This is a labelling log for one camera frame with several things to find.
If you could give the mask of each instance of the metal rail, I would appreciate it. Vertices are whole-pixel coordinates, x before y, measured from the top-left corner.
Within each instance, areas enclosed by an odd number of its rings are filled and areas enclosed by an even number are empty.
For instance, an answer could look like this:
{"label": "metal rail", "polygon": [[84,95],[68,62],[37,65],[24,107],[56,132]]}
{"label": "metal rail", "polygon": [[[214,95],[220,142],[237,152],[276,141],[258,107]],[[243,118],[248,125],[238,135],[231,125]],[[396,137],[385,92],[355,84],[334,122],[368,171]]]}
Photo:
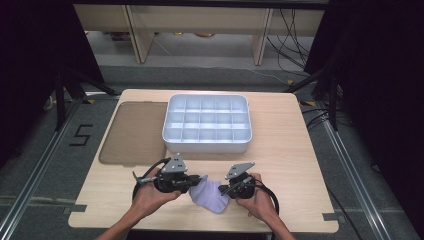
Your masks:
{"label": "metal rail", "polygon": [[1,221],[0,237],[2,240],[10,239],[13,232],[15,231],[15,228],[18,225],[22,215],[24,214],[32,195],[34,194],[44,176],[44,173],[50,165],[52,157],[54,156],[59,143],[67,130],[70,120],[74,116],[74,113],[78,107],[81,105],[81,102],[82,100],[74,100],[71,103],[67,111],[68,116],[65,122],[59,130],[54,132],[49,144],[47,145],[47,148],[44,150],[40,160],[38,160],[38,163],[28,178],[24,188],[21,190],[12,207],[9,209],[6,217]]}
{"label": "metal rail", "polygon": [[[320,102],[317,102],[317,107],[325,108],[324,105]],[[377,207],[369,195],[359,172],[357,171],[352,159],[350,158],[343,144],[343,141],[339,136],[339,133],[333,130],[333,127],[328,121],[324,122],[324,126],[328,135],[330,136],[334,148],[336,149],[343,168],[346,171],[347,177],[353,187],[353,190],[355,191],[356,197],[361,204],[361,207],[368,219],[376,239],[392,239],[389,232],[387,231],[386,225],[384,224],[383,218],[377,210]]]}

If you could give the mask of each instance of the tray compartment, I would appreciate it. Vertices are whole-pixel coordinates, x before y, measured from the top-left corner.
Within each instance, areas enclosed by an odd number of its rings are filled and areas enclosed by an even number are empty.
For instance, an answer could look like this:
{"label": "tray compartment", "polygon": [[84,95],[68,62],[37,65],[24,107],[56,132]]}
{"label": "tray compartment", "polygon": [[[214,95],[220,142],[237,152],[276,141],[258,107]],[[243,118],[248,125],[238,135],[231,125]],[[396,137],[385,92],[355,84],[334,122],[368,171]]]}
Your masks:
{"label": "tray compartment", "polygon": [[162,136],[171,152],[245,152],[252,138],[247,99],[242,95],[174,95]]}

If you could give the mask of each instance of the cable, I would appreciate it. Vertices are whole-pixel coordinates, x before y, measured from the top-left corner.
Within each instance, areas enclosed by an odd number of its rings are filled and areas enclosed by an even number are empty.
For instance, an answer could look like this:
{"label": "cable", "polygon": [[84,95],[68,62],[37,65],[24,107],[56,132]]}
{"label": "cable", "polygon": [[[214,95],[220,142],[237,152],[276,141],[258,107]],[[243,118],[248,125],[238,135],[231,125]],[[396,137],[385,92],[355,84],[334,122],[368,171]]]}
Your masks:
{"label": "cable", "polygon": [[[309,51],[308,50],[306,50],[300,43],[299,43],[299,41],[298,41],[298,39],[297,39],[297,32],[296,32],[296,23],[295,23],[295,16],[296,16],[296,10],[295,9],[292,9],[292,22],[291,22],[291,24],[290,24],[290,27],[288,26],[288,23],[287,23],[287,21],[286,21],[286,19],[285,19],[285,17],[284,17],[284,14],[283,14],[283,11],[280,9],[280,14],[281,14],[281,17],[283,18],[283,21],[284,21],[284,24],[286,25],[286,28],[287,28],[287,36],[286,36],[286,38],[284,39],[284,42],[282,42],[282,44],[283,44],[283,46],[284,47],[286,47],[288,50],[290,50],[290,51],[292,51],[292,52],[296,52],[296,53],[299,53],[299,56],[300,56],[300,58],[302,59],[302,62],[303,62],[303,64],[306,64],[306,60],[305,60],[305,56],[307,57],[308,55],[307,54],[304,54],[304,53],[302,53],[302,51],[300,50],[300,48],[302,48],[303,50],[305,50],[307,53],[309,53]],[[294,42],[294,44],[296,45],[296,48],[297,48],[297,51],[295,51],[295,50],[293,50],[293,49],[291,49],[291,48],[289,48],[289,47],[287,47],[286,45],[285,45],[285,42],[286,42],[286,40],[287,40],[287,38],[288,37],[291,37],[291,39],[293,40],[293,42]]]}
{"label": "cable", "polygon": [[[139,179],[145,179],[146,177],[147,177],[147,175],[149,175],[149,173],[151,173],[152,171],[153,171],[153,169],[155,169],[157,166],[159,166],[160,164],[162,164],[162,163],[167,163],[167,162],[169,162],[171,160],[171,158],[169,157],[169,158],[164,158],[164,159],[161,159],[161,160],[159,160],[159,161],[157,161],[155,164],[153,164],[147,171],[146,171],[146,173],[144,173],[144,175],[142,176],[142,177],[138,177]],[[135,186],[134,186],[134,189],[133,189],[133,195],[132,195],[132,199],[134,199],[134,197],[135,197],[135,195],[137,194],[137,191],[138,191],[138,189],[141,187],[141,184],[137,181],[137,183],[135,184]]]}
{"label": "cable", "polygon": [[316,117],[314,117],[311,121],[309,121],[309,122],[308,122],[308,124],[306,124],[306,129],[308,129],[308,128],[309,128],[309,126],[310,126],[311,124],[313,124],[315,120],[317,120],[318,118],[320,118],[320,117],[322,117],[322,116],[324,116],[324,115],[326,115],[326,114],[328,114],[328,112],[327,112],[327,111],[326,111],[326,112],[324,112],[324,113],[321,113],[320,115],[318,115],[318,116],[316,116]]}
{"label": "cable", "polygon": [[[271,197],[272,202],[274,203],[275,211],[277,212],[277,214],[280,214],[280,204],[278,203],[278,199],[277,199],[277,196],[275,195],[275,193],[273,191],[271,191],[271,189],[267,188],[258,179],[255,179],[255,181],[261,183],[261,185],[257,185],[257,184],[246,184],[246,186],[257,187],[257,188],[262,189],[264,192],[266,192]],[[274,232],[272,232],[272,234],[271,234],[271,240],[275,240],[275,233]]]}
{"label": "cable", "polygon": [[294,63],[294,64],[296,64],[298,67],[300,67],[300,68],[304,68],[305,66],[304,65],[302,65],[301,63],[299,63],[299,62],[297,62],[296,60],[294,60],[292,57],[290,57],[290,56],[288,56],[287,54],[285,54],[285,53],[283,53],[283,52],[281,52],[281,48],[283,47],[283,46],[281,46],[280,48],[277,48],[275,45],[274,45],[274,43],[271,41],[271,39],[269,39],[269,37],[266,37],[267,38],[267,40],[268,40],[268,42],[271,44],[271,46],[277,51],[277,53],[279,54],[279,55],[282,55],[283,57],[285,57],[285,58],[287,58],[287,60],[289,60],[290,62],[292,62],[292,63]]}
{"label": "cable", "polygon": [[346,217],[346,219],[349,221],[350,225],[352,226],[353,230],[356,233],[356,236],[358,237],[358,239],[362,240],[361,235],[359,234],[358,229],[356,228],[355,224],[353,223],[352,219],[350,219],[349,215],[347,215],[344,207],[342,206],[342,204],[340,203],[339,199],[337,199],[336,195],[333,193],[333,191],[331,191],[331,189],[328,187],[327,183],[325,183],[325,187],[327,188],[328,192],[330,193],[330,195],[333,197],[333,199],[336,201],[337,205],[339,205],[340,209],[342,210],[344,216]]}
{"label": "cable", "polygon": [[309,112],[314,112],[314,111],[327,111],[327,110],[328,109],[326,109],[326,108],[316,108],[316,109],[311,109],[311,110],[303,111],[302,114],[309,113]]}

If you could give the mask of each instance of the brown cardboard sheet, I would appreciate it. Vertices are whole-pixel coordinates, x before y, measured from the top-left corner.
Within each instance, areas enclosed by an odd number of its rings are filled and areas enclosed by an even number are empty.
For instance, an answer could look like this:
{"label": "brown cardboard sheet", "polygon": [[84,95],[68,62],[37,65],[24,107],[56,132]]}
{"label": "brown cardboard sheet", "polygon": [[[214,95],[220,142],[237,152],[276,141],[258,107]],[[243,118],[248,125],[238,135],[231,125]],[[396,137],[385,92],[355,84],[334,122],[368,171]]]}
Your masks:
{"label": "brown cardboard sheet", "polygon": [[166,102],[123,102],[100,151],[105,164],[152,165],[165,157]]}

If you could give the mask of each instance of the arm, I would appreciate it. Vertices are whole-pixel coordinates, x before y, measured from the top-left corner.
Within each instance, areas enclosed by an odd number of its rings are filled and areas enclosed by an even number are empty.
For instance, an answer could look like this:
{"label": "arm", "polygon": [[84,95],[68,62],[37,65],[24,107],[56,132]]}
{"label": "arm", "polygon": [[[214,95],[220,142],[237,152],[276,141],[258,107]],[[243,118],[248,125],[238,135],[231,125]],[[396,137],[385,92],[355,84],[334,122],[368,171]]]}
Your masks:
{"label": "arm", "polygon": [[[155,176],[158,171],[159,168],[154,169],[147,177]],[[180,195],[181,192],[179,191],[172,193],[159,192],[151,182],[144,184],[138,189],[130,209],[124,214],[124,216],[122,216],[117,223],[96,239],[123,239],[127,235],[128,231],[131,230],[131,228],[133,228],[141,219],[151,215],[163,204],[177,199]]]}
{"label": "arm", "polygon": [[[261,175],[251,173],[256,180],[262,181]],[[238,205],[246,208],[249,211],[248,216],[255,216],[257,219],[264,221],[268,227],[275,233],[280,240],[295,239],[293,234],[286,227],[275,211],[274,204],[269,195],[260,188],[255,189],[255,195],[250,199],[236,199]]]}

